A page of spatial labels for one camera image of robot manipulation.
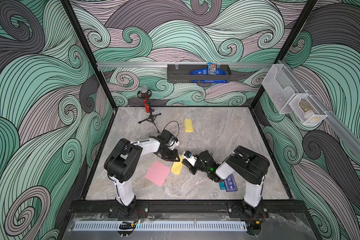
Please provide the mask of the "pink square paper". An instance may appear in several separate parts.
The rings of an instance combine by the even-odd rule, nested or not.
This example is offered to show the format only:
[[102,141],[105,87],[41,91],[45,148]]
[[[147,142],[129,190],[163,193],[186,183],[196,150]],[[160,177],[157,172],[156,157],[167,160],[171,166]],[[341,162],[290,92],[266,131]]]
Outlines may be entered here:
[[168,177],[171,169],[162,163],[155,161],[145,175],[145,178],[155,185],[161,187]]

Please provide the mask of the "light yellow square paper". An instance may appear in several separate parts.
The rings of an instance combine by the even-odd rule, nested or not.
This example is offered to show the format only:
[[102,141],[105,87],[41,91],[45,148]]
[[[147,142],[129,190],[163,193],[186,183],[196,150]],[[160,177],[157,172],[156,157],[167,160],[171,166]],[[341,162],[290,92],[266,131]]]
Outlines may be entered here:
[[185,118],[185,132],[186,133],[193,133],[194,129],[193,129],[193,122],[191,119]]

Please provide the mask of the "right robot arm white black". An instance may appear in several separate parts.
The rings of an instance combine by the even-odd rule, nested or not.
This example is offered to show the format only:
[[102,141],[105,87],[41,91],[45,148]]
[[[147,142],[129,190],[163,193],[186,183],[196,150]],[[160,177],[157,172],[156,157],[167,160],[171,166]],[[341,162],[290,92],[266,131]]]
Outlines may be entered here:
[[233,173],[246,180],[244,205],[256,208],[262,200],[264,181],[270,167],[270,162],[264,156],[243,146],[237,146],[221,164],[213,159],[213,154],[205,150],[198,155],[185,151],[182,154],[183,165],[195,175],[197,171],[204,172],[215,183],[229,179]]

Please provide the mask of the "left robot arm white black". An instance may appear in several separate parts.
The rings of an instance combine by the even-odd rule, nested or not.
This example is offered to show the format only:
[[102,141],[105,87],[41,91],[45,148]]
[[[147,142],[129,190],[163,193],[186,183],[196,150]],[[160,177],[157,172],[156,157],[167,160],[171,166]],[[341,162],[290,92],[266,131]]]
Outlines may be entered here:
[[143,141],[131,142],[125,138],[120,139],[104,163],[107,176],[116,187],[116,201],[123,207],[130,207],[135,201],[131,178],[141,156],[155,154],[164,161],[179,162],[180,157],[176,149],[179,143],[178,138],[167,130]]

